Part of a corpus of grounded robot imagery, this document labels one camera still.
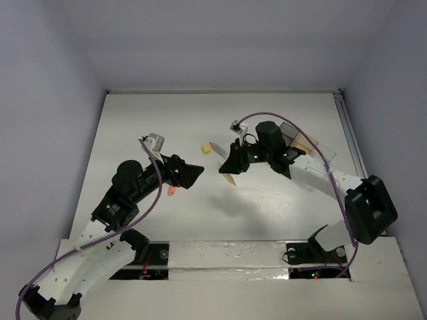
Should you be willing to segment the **yellow highlighter pen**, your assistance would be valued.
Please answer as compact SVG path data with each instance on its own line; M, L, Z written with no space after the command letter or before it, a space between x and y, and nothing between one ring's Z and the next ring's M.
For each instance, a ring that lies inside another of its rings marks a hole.
M229 173L223 173L222 174L224 178L227 180L228 183L232 184L233 186L236 186L236 182L234 178Z

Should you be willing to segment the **orange highlighter cap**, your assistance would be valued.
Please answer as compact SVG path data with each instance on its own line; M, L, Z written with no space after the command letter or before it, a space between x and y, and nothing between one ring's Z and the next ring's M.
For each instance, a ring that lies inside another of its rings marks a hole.
M172 196L175 194L177 187L173 187L173 186L169 186L168 190L167 190L167 195L168 196Z

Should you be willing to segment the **clear orange-tipped highlighter pen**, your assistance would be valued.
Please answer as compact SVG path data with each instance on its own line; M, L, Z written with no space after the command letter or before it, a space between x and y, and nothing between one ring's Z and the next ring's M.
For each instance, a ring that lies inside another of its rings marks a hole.
M211 149L217 153L220 157L223 159L227 159L229 156L229 153L222 147L220 147L217 143L210 142L209 143Z

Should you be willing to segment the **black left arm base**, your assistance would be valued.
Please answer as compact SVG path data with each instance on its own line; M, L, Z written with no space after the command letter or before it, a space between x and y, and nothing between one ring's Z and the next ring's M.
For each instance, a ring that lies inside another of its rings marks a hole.
M131 245L133 261L112 275L110 280L168 280L169 242L151 242L135 229L121 234L119 240Z

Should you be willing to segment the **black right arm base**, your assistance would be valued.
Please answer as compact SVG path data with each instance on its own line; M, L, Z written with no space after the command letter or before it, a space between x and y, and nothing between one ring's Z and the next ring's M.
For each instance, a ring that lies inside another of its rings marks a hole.
M349 279L350 272L344 270L348 264L344 246L326 251L316 240L317 234L286 244L282 260L289 267L290 279Z

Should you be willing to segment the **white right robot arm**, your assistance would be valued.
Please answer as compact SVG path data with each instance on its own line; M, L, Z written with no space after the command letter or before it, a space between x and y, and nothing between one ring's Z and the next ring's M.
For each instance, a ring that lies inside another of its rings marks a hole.
M230 145L229 156L219 169L221 174L239 175L252 164L266 163L275 173L338 202L342 219L321 227L308 239L307 253L312 260L323 261L343 245L370 245L397 220L396 208L379 177L361 178L333 170L328 162L317 161L305 151L287 145L273 121L257 124L255 143L246 141L245 124L234 121L230 129L239 138Z

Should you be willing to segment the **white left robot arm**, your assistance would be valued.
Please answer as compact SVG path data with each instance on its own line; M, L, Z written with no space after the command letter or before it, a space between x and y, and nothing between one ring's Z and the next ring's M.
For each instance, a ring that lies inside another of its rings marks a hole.
M141 263L149 239L134 229L141 221L137 204L164 183L189 189L204 168L177 155L161 156L148 167L121 163L74 248L40 271L19 294L16 318L25 305L38 319L77 319L92 292L129 263Z

